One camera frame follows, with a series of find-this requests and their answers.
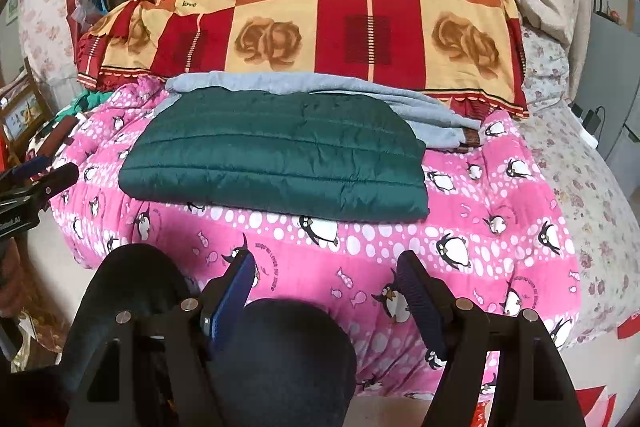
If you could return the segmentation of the pink penguin blanket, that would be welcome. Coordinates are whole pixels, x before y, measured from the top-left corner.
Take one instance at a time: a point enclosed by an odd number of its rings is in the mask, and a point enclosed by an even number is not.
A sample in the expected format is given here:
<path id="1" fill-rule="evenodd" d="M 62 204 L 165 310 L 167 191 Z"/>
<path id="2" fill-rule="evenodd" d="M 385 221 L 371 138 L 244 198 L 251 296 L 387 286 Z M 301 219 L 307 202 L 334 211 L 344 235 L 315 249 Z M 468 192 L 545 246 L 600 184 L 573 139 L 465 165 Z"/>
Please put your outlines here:
<path id="1" fill-rule="evenodd" d="M 507 113 L 483 122 L 478 150 L 424 155 L 427 218 L 370 225 L 129 197 L 119 170 L 164 100 L 149 77 L 118 89 L 60 155 L 80 176 L 55 197 L 52 215 L 84 267 L 96 268 L 119 246 L 147 243 L 202 285 L 247 247 L 257 263 L 250 295 L 325 309 L 352 340 L 364 395 L 427 400 L 442 376 L 442 361 L 425 348 L 397 287 L 396 262 L 408 249 L 454 295 L 512 317 L 533 309 L 554 343 L 566 343 L 580 308 L 574 243 Z"/>

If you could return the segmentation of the person's dark trouser legs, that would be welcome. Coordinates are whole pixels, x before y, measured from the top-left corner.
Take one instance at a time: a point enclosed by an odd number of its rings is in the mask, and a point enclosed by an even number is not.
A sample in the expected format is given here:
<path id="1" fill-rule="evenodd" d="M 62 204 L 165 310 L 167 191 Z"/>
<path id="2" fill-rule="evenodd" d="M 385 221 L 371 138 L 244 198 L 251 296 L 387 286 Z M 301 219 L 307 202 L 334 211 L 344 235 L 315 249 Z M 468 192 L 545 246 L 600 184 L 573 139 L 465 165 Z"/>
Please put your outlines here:
<path id="1" fill-rule="evenodd" d="M 157 248 L 94 273 L 58 364 L 1 380 L 6 426 L 339 426 L 356 355 L 326 312 L 248 300 L 254 258 L 193 294 Z"/>

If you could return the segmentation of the dark green puffer jacket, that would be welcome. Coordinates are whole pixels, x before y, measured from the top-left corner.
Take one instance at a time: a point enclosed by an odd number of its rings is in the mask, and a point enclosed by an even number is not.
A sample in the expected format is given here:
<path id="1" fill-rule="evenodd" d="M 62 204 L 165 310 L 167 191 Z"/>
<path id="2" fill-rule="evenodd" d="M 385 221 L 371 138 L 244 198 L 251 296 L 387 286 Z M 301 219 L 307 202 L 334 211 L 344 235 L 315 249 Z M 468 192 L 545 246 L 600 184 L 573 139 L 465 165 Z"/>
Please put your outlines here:
<path id="1" fill-rule="evenodd" d="M 196 89 L 140 134 L 119 170 L 132 198 L 334 221 L 428 215 L 424 144 L 364 95 Z"/>

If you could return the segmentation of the red orange patchwork quilt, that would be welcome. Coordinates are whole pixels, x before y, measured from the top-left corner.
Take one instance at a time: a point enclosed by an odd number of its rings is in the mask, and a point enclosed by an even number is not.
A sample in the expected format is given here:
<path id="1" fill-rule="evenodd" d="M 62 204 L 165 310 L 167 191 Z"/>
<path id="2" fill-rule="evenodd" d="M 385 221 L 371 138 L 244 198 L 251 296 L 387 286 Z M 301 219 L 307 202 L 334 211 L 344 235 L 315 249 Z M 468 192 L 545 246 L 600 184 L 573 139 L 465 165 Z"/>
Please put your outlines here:
<path id="1" fill-rule="evenodd" d="M 83 35 L 77 77 L 322 72 L 437 98 L 460 115 L 528 114 L 514 0 L 129 0 Z"/>

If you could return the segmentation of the floral fabric covered furniture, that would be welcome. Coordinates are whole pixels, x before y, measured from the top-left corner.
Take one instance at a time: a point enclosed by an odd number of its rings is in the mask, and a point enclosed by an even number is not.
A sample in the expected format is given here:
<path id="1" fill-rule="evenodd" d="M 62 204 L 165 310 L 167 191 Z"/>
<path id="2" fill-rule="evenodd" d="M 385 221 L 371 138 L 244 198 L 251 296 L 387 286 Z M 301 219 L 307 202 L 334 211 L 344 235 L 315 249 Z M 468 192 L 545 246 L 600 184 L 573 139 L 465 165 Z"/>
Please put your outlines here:
<path id="1" fill-rule="evenodd" d="M 76 0 L 17 0 L 21 49 L 41 87 L 75 83 Z"/>

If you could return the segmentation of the grey folded garment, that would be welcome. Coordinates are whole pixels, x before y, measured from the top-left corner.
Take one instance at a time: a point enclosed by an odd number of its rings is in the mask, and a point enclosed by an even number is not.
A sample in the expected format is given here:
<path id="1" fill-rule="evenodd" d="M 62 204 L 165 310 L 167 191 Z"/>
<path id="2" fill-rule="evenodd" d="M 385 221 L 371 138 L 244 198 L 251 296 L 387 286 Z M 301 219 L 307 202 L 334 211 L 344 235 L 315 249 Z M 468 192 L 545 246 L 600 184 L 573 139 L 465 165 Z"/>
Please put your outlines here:
<path id="1" fill-rule="evenodd" d="M 194 72 L 181 74 L 165 84 L 168 98 L 154 109 L 160 115 L 181 95 L 211 87 L 229 91 L 267 91 L 272 94 L 365 95 L 382 101 L 401 117 L 430 150 L 450 150 L 454 128 L 467 127 L 480 133 L 480 122 L 463 117 L 434 98 L 405 89 L 391 88 L 354 77 L 316 72 Z"/>

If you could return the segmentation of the floral bed sheet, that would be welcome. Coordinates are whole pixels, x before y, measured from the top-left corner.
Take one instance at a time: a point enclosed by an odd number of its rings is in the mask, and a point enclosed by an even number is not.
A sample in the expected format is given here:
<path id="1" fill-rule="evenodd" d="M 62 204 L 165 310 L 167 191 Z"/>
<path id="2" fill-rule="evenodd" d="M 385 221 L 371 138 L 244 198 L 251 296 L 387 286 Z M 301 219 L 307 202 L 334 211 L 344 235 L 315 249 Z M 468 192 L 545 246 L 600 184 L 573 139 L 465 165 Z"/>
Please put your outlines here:
<path id="1" fill-rule="evenodd" d="M 561 43 L 528 25 L 522 37 L 529 117 L 516 125 L 560 204 L 582 286 L 571 346 L 639 312 L 639 223 L 611 169 L 580 135 L 567 105 L 570 64 Z"/>

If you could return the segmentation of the brown patterned folded cloth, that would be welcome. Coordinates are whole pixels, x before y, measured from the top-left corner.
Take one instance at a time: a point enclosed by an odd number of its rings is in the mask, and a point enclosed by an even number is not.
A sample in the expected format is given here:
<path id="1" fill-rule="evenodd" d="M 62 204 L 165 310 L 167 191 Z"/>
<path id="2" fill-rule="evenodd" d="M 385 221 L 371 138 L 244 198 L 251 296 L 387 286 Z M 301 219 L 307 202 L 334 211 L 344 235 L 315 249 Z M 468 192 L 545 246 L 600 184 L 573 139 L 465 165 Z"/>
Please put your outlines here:
<path id="1" fill-rule="evenodd" d="M 480 134 L 477 130 L 461 127 L 454 128 L 454 145 L 450 147 L 450 150 L 458 153 L 468 153 L 470 150 L 475 150 L 480 147 Z"/>

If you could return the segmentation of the black power adapter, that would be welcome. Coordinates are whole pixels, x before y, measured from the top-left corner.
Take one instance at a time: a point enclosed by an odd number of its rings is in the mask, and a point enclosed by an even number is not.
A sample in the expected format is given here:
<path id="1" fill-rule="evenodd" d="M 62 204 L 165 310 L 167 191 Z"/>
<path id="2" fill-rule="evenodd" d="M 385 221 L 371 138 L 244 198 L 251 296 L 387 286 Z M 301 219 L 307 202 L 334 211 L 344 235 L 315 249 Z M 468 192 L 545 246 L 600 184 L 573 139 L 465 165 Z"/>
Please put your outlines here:
<path id="1" fill-rule="evenodd" d="M 578 119 L 585 132 L 595 138 L 599 138 L 606 121 L 606 110 L 604 106 L 600 105 L 595 109 L 583 109 L 582 106 L 573 103 L 570 106 L 570 110 Z"/>

